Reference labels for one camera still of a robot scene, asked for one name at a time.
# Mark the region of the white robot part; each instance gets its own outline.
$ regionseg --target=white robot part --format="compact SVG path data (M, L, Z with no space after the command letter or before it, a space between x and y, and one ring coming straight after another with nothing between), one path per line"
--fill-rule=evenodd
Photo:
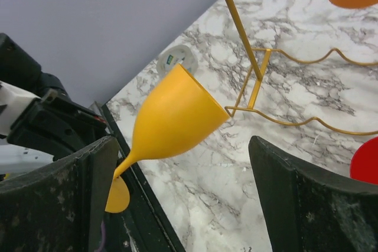
M39 97L29 91L0 81L0 135L8 136L12 124L37 98Z
M53 162L53 156L15 145L0 146L0 174L33 171Z

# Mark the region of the gold metal rod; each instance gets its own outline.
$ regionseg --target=gold metal rod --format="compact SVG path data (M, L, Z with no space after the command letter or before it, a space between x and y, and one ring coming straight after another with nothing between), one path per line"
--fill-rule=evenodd
M244 90L245 90L245 88L246 88L246 86L247 86L247 83L248 83L248 80L249 80L250 74L252 73L252 70L253 70L253 67L252 67L252 65L251 65L251 66L249 67L249 69L248 69L247 76L246 76L246 78L244 79L244 82L243 82L243 85L242 85L242 90L240 91L240 93L239 93L239 95L238 95L238 97L237 97L237 100L236 100L236 103L235 103L235 107L237 107L237 106L239 105L240 100L242 99L242 96L243 96ZM230 115L231 117L234 117L235 112L236 112L236 109L232 110L232 113L229 113L229 115Z
M229 11L231 13L231 17L234 20L235 26L237 31L239 32L240 38L242 39L244 48L246 49L249 61L251 62L253 66L253 70L255 71L256 77L258 80L262 80L262 75L260 73L260 69L258 66L258 63L256 61L256 57L253 54L253 51L250 47L249 40L246 34L246 31L244 30L242 20L240 20L239 13L237 13L237 9L235 7L234 0L225 0L227 7L229 8Z
M266 48L252 48L253 51L265 51ZM294 62L297 62L297 63L301 63L301 64L314 64L314 63L319 63L320 61L323 61L325 60L328 56L330 56L331 53L333 52L336 52L338 53L338 55L344 59L346 62L350 63L350 64L354 64L354 65L358 65L358 66L376 66L378 65L378 61L376 62L372 62L372 63L364 63L364 62L358 62L358 61L354 61L352 59L349 59L348 57L345 56L345 54L343 54L341 52L341 50L339 50L338 48L332 48L331 50L329 50L329 52L326 53L325 56L323 56L322 58L320 59L316 59L316 60L299 60L289 54L287 54L286 52L284 52L283 50L280 50L280 49L277 49L277 48L273 48L272 49L273 52L276 52L276 53L281 53L283 54L284 56L286 56L288 59L294 61Z
M261 80L257 80L255 85L253 86L252 95L250 96L250 99L249 99L249 102L248 102L248 108L249 109L253 109L253 107L255 106L256 100L258 99L258 94L259 94L259 90L260 90L260 87L261 87L262 79L264 78L264 74L265 74L266 68L268 66L269 58L271 57L271 54L272 54L272 50L267 49L266 52L265 52L264 59L263 59L262 64L261 64L261 68L260 68L262 78L261 78Z
M270 120L271 122L275 122L277 124L284 125L284 126L302 126L302 125L305 125L305 124L307 124L307 123L309 123L313 120L316 120L317 122L322 124L324 127L328 128L332 131L347 134L347 135L370 136L370 135L377 135L378 134L378 130L377 131L371 131L371 132L353 132L353 131L342 130L342 129L339 129L339 128L336 128L336 127L332 127L331 125L327 124L322 119L320 119L319 117L311 117L311 118L309 118L309 119L307 119L303 122L292 123L292 122L280 121L280 120L271 118L268 115L262 113L260 110L256 110L256 109L247 109L247 108L243 108L243 107L233 107L233 106L226 106L225 109L227 109L227 110L235 109L235 110L243 110L243 111L246 111L246 112L254 112L254 113L257 113L258 115L261 115L265 119Z

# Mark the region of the white marble surface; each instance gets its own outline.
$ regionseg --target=white marble surface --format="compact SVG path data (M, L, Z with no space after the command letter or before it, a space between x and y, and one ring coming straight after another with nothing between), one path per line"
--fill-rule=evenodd
M351 59L378 61L377 6L349 11L328 0L235 2L252 46L282 48L303 60L338 47ZM167 48L177 44L196 54L197 80L220 104L234 105L249 62L225 2L217 1ZM377 67L351 66L337 55L311 66L275 55L256 108L283 120L319 116L347 130L377 130L377 79ZM108 103L130 144L136 113L158 80L155 60ZM283 127L239 112L193 150L140 162L187 251L271 251L247 151L252 135L345 176L353 153L371 138L330 132L317 122Z

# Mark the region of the yellow wine glass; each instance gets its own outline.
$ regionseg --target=yellow wine glass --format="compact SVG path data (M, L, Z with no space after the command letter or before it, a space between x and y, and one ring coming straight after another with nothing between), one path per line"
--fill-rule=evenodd
M106 204L107 212L121 212L129 204L127 186L119 177L144 159L180 155L202 142L229 115L205 88L177 64L151 91L136 117L132 148L116 168Z

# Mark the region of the table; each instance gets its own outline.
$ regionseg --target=table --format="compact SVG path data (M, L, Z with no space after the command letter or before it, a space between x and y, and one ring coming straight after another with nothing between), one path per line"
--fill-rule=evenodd
M338 47L356 61L378 60L377 6L349 11L328 0L235 3L253 47L281 48L303 60L320 58ZM187 45L197 56L196 79L221 105L234 105L250 63L224 0L218 0L167 49L178 44ZM130 144L137 111L159 81L156 63L148 64L107 104ZM273 55L256 108L281 120L319 116L345 130L377 130L377 79L377 67L353 66L337 55L311 66ZM254 82L252 77L241 102L245 106ZM252 135L345 176L353 153L372 138L331 132L317 122L284 127L237 112L193 150L171 159L140 162L187 251L271 251L247 150Z

